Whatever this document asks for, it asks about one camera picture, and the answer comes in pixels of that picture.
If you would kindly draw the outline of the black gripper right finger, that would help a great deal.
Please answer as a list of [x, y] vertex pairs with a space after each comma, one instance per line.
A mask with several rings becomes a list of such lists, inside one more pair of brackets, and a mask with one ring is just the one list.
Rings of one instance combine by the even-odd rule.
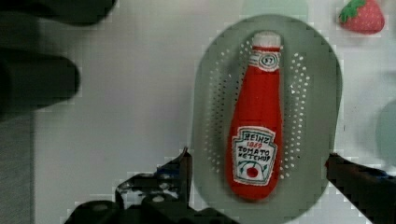
[[395, 224], [396, 183], [393, 175], [331, 153], [327, 179], [373, 224]]

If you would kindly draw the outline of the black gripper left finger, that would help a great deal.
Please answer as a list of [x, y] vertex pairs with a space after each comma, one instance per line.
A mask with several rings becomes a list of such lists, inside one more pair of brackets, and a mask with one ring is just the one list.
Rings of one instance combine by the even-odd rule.
[[64, 224], [239, 224], [214, 208], [191, 208], [191, 178], [192, 156], [184, 148], [155, 172], [120, 183], [113, 201], [82, 203]]

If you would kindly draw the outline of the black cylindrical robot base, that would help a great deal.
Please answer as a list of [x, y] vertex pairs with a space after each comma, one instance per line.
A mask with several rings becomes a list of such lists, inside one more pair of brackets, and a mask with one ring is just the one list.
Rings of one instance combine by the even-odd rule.
[[[94, 25], [116, 0], [1, 0], [1, 10], [69, 25]], [[1, 49], [1, 119], [9, 119], [72, 98], [78, 91], [77, 66], [63, 56]]]

